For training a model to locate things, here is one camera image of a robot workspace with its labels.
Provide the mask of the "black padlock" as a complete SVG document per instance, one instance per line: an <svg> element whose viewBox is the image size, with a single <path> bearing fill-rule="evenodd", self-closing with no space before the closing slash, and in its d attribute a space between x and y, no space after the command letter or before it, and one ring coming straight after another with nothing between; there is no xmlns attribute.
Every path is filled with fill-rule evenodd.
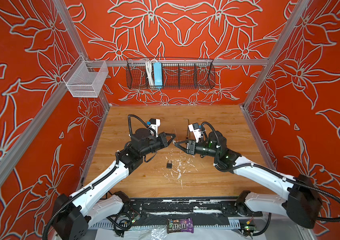
<svg viewBox="0 0 340 240"><path fill-rule="evenodd" d="M172 169L172 161L168 160L167 162L167 169Z"/></svg>

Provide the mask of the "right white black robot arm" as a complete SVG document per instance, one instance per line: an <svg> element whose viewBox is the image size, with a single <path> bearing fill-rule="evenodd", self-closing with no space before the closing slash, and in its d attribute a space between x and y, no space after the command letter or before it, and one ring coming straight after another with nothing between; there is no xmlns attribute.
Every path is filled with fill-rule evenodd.
<svg viewBox="0 0 340 240"><path fill-rule="evenodd" d="M286 216L297 225L313 229L316 221L340 222L338 217L319 215L323 201L321 196L333 199L340 205L340 198L315 187L309 177L294 177L259 165L227 147L227 139L208 123L191 124L189 131L194 139L176 142L174 145L188 155L212 157L213 166L222 173L231 173L250 179L267 189L271 195L244 191L240 204L252 212L269 212Z"/></svg>

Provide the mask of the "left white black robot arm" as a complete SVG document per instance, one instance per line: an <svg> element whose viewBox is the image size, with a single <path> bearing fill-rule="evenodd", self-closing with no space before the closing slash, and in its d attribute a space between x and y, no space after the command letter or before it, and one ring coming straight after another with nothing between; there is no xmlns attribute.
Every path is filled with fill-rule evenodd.
<svg viewBox="0 0 340 240"><path fill-rule="evenodd" d="M167 148L176 135L160 133L159 119L145 122L136 115L128 115L127 118L131 140L123 150L115 153L116 159L111 165L89 184L69 196L62 194L55 200L52 216L43 230L44 240L49 238L50 229L54 229L62 240L79 240L89 227L106 218L110 218L117 229L127 231L131 228L117 222L121 215L130 217L123 211L130 199L123 192L116 192L105 200L102 197L142 163L148 163L148 154L156 154Z"/></svg>

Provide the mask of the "light blue box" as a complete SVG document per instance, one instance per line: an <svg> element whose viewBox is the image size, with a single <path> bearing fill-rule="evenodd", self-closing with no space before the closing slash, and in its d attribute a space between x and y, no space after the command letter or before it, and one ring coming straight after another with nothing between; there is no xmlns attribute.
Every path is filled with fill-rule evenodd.
<svg viewBox="0 0 340 240"><path fill-rule="evenodd" d="M154 70L155 87L158 89L161 89L163 87L162 63L154 62L153 70Z"/></svg>

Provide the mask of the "purple candy bag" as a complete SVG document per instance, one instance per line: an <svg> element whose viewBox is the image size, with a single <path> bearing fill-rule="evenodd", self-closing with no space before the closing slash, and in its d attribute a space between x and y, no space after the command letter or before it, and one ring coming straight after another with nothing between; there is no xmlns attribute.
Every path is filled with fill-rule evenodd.
<svg viewBox="0 0 340 240"><path fill-rule="evenodd" d="M167 221L167 233L194 233L192 218L169 219Z"/></svg>

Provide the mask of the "clear plastic sheet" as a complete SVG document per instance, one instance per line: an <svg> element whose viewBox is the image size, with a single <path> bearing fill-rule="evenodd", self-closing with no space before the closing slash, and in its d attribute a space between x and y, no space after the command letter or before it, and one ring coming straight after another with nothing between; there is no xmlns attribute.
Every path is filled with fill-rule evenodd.
<svg viewBox="0 0 340 240"><path fill-rule="evenodd" d="M166 229L150 229L137 231L134 240L167 240L168 233Z"/></svg>

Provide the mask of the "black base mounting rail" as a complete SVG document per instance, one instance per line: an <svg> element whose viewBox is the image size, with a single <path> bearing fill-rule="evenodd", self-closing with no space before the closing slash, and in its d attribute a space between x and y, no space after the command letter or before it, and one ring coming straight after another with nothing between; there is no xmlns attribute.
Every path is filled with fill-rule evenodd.
<svg viewBox="0 0 340 240"><path fill-rule="evenodd" d="M217 214L224 217L261 217L261 212L241 210L237 197L132 198L122 212L132 217L151 215Z"/></svg>

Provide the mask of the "clear plastic wall bin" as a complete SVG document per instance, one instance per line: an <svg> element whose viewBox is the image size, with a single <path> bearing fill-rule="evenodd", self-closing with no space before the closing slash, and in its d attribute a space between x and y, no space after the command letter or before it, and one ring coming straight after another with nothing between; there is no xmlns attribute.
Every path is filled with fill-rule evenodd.
<svg viewBox="0 0 340 240"><path fill-rule="evenodd" d="M63 76L63 82L74 98L97 98L108 75L105 61L92 67L89 61L78 59Z"/></svg>

